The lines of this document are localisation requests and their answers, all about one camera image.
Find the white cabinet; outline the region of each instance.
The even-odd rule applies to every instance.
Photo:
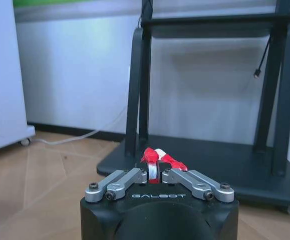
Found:
[[[12,0],[0,1],[0,148],[35,135],[27,126]]]

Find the galbot logo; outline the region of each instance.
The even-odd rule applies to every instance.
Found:
[[[132,194],[131,197],[134,199],[142,199],[142,198],[149,198],[149,199],[175,199],[175,198],[184,198],[186,194],[159,194],[159,195],[152,195],[152,194]]]

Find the taped object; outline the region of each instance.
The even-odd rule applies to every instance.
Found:
[[[144,155],[141,158],[142,163],[147,163],[148,165],[148,182],[150,184],[159,183],[159,163],[167,163],[171,165],[172,169],[180,169],[182,171],[188,171],[188,168],[182,162],[176,161],[170,155],[165,153],[162,149],[152,149],[146,148]]]
[[[155,151],[159,155],[158,160],[160,162],[170,164],[172,169],[179,169],[182,171],[188,171],[188,168],[185,164],[183,164],[182,162],[176,161],[170,155],[165,153],[162,149],[156,149]]]
[[[145,162],[148,165],[148,182],[150,184],[157,184],[159,183],[159,176],[158,176],[158,153],[152,148],[146,148],[144,151],[144,155],[141,158],[141,163]]]

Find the black cable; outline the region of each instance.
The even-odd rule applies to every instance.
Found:
[[[144,4],[144,6],[142,7],[142,9],[141,9],[141,14],[140,14],[140,16],[139,16],[139,18],[138,18],[138,23],[137,23],[137,27],[138,27],[138,28],[139,28],[140,19],[142,18],[142,16],[143,16],[143,14],[144,14],[144,11],[145,11],[145,9],[146,9],[148,3],[150,4],[150,7],[151,7],[151,14],[154,13],[154,7],[153,7],[153,4],[152,4],[151,0],[147,0],[147,2],[146,2],[146,3]]]
[[[267,52],[267,49],[268,49],[269,43],[270,43],[270,37],[269,37],[269,39],[268,39],[268,41],[267,41],[266,48],[265,48],[265,51],[264,51],[264,53],[263,53],[263,57],[261,58],[261,61],[260,61],[259,67],[258,67],[258,68],[255,70],[255,72],[254,72],[254,78],[256,78],[256,79],[259,77],[259,75],[260,75],[260,73],[261,73],[260,68],[261,68],[261,66],[263,65],[264,58],[265,58],[265,55],[266,55],[266,52]]]

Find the caster wheel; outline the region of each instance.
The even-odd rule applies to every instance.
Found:
[[[19,142],[19,144],[23,147],[28,147],[31,143],[31,140],[29,138],[23,139]]]

